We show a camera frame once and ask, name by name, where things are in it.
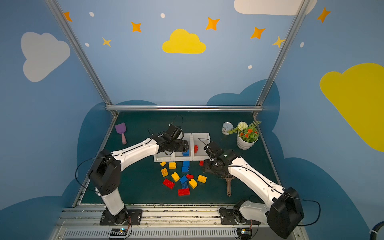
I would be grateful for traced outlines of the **yellow lego square brick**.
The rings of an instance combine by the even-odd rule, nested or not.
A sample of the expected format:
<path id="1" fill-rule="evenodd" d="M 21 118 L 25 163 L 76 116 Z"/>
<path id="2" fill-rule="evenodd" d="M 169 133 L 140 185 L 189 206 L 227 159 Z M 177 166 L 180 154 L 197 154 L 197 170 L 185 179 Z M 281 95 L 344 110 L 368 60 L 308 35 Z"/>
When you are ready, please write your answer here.
<path id="1" fill-rule="evenodd" d="M 169 169 L 170 170 L 175 170 L 176 168 L 177 168 L 176 162 L 169 162 Z"/>

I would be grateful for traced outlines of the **yellow orange lego brick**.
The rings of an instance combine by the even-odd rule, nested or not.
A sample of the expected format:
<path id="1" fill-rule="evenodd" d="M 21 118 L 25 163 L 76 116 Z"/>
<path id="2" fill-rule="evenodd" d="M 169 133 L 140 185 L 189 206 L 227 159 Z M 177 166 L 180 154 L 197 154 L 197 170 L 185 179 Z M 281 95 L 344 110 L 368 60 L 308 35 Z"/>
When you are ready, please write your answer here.
<path id="1" fill-rule="evenodd" d="M 166 177 L 166 176 L 169 175 L 168 170 L 167 170 L 166 168 L 161 169 L 161 173 L 162 173 L 162 176 L 163 176 L 163 177 Z"/>

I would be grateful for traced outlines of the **red lego bottom brick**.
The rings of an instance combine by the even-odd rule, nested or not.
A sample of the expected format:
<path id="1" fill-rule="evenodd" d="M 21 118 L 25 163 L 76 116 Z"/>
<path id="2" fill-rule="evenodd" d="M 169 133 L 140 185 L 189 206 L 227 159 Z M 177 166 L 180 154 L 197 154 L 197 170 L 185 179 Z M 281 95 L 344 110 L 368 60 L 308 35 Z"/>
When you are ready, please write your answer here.
<path id="1" fill-rule="evenodd" d="M 178 196 L 179 196 L 179 197 L 182 197 L 182 196 L 189 196 L 190 194 L 191 194 L 191 192 L 190 192 L 190 189 L 189 189 L 189 188 L 179 189 L 179 190 L 178 190 Z"/>

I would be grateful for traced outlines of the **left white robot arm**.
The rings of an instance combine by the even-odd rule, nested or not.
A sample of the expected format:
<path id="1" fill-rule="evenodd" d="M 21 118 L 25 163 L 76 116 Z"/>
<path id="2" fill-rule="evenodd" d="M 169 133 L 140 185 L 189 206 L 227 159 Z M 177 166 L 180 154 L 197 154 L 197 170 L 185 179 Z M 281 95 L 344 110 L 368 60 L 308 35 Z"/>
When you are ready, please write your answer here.
<path id="1" fill-rule="evenodd" d="M 188 142 L 179 138 L 183 135 L 184 132 L 180 127 L 170 124 L 165 133 L 153 134 L 136 145 L 113 152 L 103 150 L 98 153 L 88 171 L 88 178 L 106 206 L 100 222 L 102 226 L 132 224 L 119 192 L 121 172 L 132 164 L 158 153 L 187 152 Z"/>

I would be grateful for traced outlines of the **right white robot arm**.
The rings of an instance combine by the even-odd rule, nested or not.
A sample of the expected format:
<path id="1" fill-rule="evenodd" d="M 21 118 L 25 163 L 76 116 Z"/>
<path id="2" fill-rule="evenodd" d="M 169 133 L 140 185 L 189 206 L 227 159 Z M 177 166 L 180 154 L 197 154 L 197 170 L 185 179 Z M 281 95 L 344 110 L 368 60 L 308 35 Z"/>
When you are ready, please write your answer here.
<path id="1" fill-rule="evenodd" d="M 250 201 L 239 203 L 236 209 L 240 216 L 245 220 L 266 221 L 275 234 L 287 239 L 305 216 L 298 192 L 269 180 L 243 157 L 231 149 L 224 151 L 216 142 L 210 142 L 204 150 L 208 155 L 204 163 L 208 173 L 234 176 L 256 193 L 266 205 L 261 209 Z"/>

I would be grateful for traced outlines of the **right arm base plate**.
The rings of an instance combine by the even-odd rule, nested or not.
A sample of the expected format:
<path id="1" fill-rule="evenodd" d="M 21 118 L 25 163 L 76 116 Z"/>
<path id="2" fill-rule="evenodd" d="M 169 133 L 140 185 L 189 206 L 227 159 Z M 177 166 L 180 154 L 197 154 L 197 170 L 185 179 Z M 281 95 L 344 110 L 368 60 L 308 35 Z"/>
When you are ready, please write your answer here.
<path id="1" fill-rule="evenodd" d="M 220 221 L 222 225 L 246 225 L 250 226 L 251 222 L 253 224 L 260 224 L 264 221 L 263 217 L 256 216 L 251 220 L 247 220 L 243 215 L 241 215 L 239 210 L 219 208 Z"/>

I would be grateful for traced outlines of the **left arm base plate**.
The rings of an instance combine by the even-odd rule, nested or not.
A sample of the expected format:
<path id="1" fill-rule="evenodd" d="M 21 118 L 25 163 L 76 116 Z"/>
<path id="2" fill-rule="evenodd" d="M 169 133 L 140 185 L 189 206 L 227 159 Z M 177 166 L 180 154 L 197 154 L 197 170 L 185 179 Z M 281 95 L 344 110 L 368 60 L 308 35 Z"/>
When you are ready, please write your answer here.
<path id="1" fill-rule="evenodd" d="M 100 226 L 125 226 L 131 224 L 138 226 L 141 223 L 143 210 L 123 209 L 115 216 L 108 209 L 104 210 L 100 220 Z"/>

